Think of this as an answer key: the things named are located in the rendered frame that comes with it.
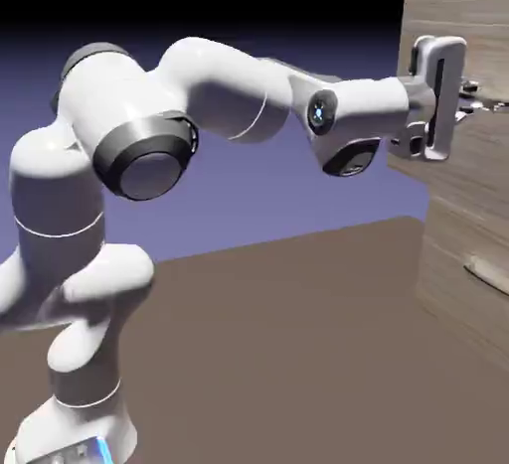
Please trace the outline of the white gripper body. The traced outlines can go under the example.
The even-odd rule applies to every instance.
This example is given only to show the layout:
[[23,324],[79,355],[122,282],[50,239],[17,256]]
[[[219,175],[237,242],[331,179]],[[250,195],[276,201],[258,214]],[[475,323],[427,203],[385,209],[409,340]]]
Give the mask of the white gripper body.
[[450,154],[462,82],[466,42],[431,35],[416,39],[411,55],[411,109],[425,123],[424,158],[445,161]]

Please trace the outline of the light wood cabinet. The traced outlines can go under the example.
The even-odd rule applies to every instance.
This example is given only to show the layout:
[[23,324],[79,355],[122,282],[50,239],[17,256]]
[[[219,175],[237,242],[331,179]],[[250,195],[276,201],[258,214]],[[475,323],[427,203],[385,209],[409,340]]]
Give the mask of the light wood cabinet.
[[463,119],[444,163],[390,160],[429,189],[417,295],[509,370],[509,0],[405,0],[399,74],[423,34],[463,37],[465,77],[506,106]]

